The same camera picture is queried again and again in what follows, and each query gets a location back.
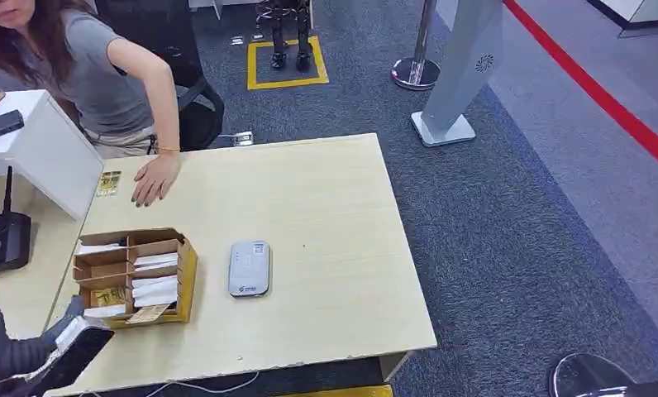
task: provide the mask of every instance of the black phone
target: black phone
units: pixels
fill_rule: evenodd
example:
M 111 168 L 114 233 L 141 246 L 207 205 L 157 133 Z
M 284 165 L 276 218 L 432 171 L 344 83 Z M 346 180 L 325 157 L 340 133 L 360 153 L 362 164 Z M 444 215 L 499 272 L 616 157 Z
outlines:
M 24 126 L 25 122 L 22 120 L 22 114 L 18 110 L 0 115 L 0 136 L 19 130 Z

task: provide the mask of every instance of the legs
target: legs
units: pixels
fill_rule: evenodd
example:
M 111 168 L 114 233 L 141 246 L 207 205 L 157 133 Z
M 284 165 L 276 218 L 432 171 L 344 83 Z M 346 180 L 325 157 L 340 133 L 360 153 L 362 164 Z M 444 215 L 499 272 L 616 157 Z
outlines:
M 273 59 L 274 69 L 285 67 L 285 41 L 283 40 L 283 0 L 271 0 L 271 16 L 273 18 Z
M 310 0 L 297 0 L 298 4 L 298 60 L 295 64 L 299 71 L 309 69 L 312 48 L 309 38 L 309 4 Z M 285 67 L 285 41 L 283 40 L 283 0 L 271 0 L 271 16 L 273 18 L 273 58 L 271 66 L 274 69 Z
M 309 37 L 309 2 L 310 0 L 298 0 L 298 61 L 296 66 L 299 71 L 309 69 L 309 57 L 312 53 L 308 42 Z

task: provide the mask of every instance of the red floor line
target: red floor line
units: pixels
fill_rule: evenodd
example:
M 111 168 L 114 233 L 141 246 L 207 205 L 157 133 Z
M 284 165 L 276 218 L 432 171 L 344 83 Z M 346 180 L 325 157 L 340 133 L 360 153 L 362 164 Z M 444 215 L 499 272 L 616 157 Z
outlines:
M 658 160 L 658 135 L 608 93 L 582 69 L 546 31 L 514 0 L 503 0 L 509 11 L 526 27 L 544 50 L 619 126 Z

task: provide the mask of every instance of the yellow tape square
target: yellow tape square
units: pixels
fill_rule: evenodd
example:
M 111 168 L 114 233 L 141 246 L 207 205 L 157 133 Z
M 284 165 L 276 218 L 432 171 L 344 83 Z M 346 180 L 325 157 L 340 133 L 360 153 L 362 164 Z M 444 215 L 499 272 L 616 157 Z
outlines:
M 324 59 L 322 58 L 322 49 L 319 47 L 319 39 L 316 36 L 312 36 L 308 39 L 309 43 L 312 45 L 312 55 L 314 56 L 314 63 L 317 66 L 317 77 L 312 77 L 310 79 L 295 79 L 295 80 L 285 80 L 285 81 L 274 81 L 269 83 L 259 83 L 256 81 L 256 49 L 260 47 L 272 47 L 273 42 L 264 41 L 261 43 L 250 43 L 249 44 L 249 54 L 247 56 L 247 65 L 246 65 L 246 87 L 249 90 L 252 89 L 268 89 L 268 88 L 287 88 L 287 87 L 298 87 L 301 85 L 311 85 L 311 84 L 326 84 L 329 83 L 329 76 L 327 75 L 327 67 L 324 65 Z M 297 40 L 288 40 L 286 41 L 288 45 L 297 45 Z

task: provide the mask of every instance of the wooden desk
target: wooden desk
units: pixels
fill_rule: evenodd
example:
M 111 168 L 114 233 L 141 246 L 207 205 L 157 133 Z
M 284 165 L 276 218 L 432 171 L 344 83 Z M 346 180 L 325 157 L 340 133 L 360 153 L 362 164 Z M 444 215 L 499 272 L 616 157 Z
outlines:
M 4 189 L 0 177 L 0 212 Z M 0 308 L 11 337 L 36 337 L 45 329 L 83 219 L 71 218 L 20 175 L 13 177 L 12 192 L 12 209 L 32 218 L 32 253 L 25 267 L 0 273 Z
M 130 202 L 146 158 L 108 160 L 118 194 L 95 198 L 83 233 L 175 227 L 198 252 L 188 324 L 117 331 L 56 395 L 406 353 L 436 345 L 375 134 L 189 153 L 173 189 Z M 273 249 L 271 291 L 226 291 L 234 242 Z M 67 275 L 54 316 L 78 291 Z

